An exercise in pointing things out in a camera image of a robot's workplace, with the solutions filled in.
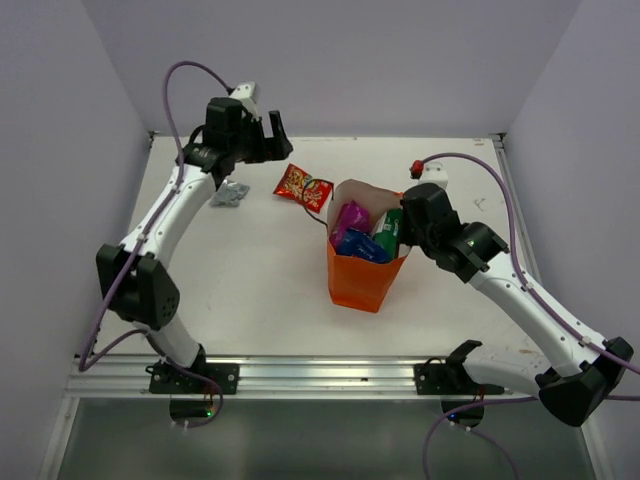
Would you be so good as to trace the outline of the green snack bag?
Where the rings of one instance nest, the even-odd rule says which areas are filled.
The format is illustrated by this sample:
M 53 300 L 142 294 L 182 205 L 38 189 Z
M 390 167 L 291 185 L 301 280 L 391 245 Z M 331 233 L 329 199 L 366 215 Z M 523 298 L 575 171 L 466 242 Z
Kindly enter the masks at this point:
M 401 209 L 388 210 L 378 220 L 372 233 L 373 241 L 388 254 L 390 259 L 398 256 L 402 217 Z

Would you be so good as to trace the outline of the silver grey snack packet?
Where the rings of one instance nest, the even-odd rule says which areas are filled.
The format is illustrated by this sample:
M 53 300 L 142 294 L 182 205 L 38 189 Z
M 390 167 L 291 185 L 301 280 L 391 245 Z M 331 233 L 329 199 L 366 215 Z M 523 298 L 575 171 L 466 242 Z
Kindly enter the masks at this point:
M 250 186 L 232 180 L 224 180 L 209 201 L 211 207 L 238 207 L 250 191 Z

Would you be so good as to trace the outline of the red snack packet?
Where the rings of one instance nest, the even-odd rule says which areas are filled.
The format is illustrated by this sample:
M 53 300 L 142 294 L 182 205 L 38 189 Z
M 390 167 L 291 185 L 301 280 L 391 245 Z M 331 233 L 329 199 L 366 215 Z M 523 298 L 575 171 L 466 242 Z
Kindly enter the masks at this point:
M 315 178 L 300 167 L 289 164 L 273 194 L 293 200 L 312 213 L 319 213 L 329 200 L 332 189 L 331 182 Z

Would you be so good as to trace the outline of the purple snack bag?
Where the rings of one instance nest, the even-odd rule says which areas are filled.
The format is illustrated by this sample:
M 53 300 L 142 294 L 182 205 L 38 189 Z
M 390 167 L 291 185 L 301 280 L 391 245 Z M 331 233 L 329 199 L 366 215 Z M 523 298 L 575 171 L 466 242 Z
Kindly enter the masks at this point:
M 349 229 L 364 233 L 369 231 L 369 212 L 355 201 L 341 207 L 329 235 L 329 243 L 337 249 Z

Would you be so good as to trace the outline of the blue Burts crisps bag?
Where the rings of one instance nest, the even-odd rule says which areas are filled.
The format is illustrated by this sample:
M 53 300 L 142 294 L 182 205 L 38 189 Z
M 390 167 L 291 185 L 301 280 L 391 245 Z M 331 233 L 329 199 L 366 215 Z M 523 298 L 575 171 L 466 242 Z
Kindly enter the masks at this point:
M 337 255 L 356 257 L 375 264 L 386 264 L 392 260 L 381 245 L 367 234 L 355 229 L 347 229 L 334 250 Z

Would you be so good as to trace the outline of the orange paper bag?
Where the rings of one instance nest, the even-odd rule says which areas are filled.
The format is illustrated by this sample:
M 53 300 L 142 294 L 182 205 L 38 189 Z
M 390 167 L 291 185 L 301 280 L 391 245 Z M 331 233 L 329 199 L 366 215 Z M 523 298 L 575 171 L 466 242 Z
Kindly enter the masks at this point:
M 398 256 L 386 264 L 375 264 L 356 257 L 337 255 L 329 243 L 329 235 L 345 203 L 357 202 L 369 212 L 369 231 L 372 238 L 378 220 L 388 210 L 401 209 L 402 195 L 366 182 L 349 179 L 334 186 L 328 203 L 326 218 L 315 220 L 326 229 L 328 291 L 336 305 L 376 313 L 382 306 L 411 249 L 399 242 Z

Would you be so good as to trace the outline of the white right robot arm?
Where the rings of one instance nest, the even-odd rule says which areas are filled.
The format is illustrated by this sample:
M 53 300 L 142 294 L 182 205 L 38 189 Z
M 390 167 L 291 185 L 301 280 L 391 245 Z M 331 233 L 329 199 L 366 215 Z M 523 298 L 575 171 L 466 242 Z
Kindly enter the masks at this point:
M 541 353 L 535 360 L 467 340 L 415 373 L 454 392 L 492 385 L 528 394 L 562 423 L 581 426 L 619 384 L 633 347 L 621 337 L 605 338 L 568 312 L 524 272 L 490 227 L 461 222 L 441 187 L 418 184 L 400 203 L 401 240 L 496 304 Z

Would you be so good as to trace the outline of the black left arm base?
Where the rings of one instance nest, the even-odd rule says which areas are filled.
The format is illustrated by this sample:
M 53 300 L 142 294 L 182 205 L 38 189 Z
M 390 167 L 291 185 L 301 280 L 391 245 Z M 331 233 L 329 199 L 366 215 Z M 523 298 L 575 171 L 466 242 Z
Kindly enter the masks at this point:
M 200 352 L 190 368 L 160 359 L 145 368 L 150 375 L 149 392 L 167 395 L 234 395 L 240 379 L 237 363 L 210 363 Z

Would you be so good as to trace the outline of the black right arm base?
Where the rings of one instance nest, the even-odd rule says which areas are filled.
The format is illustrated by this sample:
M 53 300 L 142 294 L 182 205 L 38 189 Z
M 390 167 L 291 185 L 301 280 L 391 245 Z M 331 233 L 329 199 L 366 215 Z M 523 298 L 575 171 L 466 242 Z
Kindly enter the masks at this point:
M 478 340 L 467 340 L 447 357 L 430 357 L 413 366 L 413 380 L 418 395 L 502 395 L 505 388 L 479 384 L 464 370 L 468 355 L 482 346 Z

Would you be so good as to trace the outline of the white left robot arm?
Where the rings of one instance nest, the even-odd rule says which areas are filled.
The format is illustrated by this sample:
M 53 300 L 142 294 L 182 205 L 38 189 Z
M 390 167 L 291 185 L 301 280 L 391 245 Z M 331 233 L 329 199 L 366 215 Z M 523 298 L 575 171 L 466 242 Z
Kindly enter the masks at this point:
M 150 210 L 123 240 L 96 255 L 106 310 L 145 335 L 175 365 L 172 379 L 189 393 L 205 386 L 208 369 L 197 361 L 202 346 L 178 316 L 181 296 L 169 273 L 175 249 L 237 164 L 281 161 L 293 151 L 280 112 L 269 112 L 272 134 L 266 136 L 252 106 L 233 96 L 211 99 L 204 124 L 178 143 L 175 166 Z

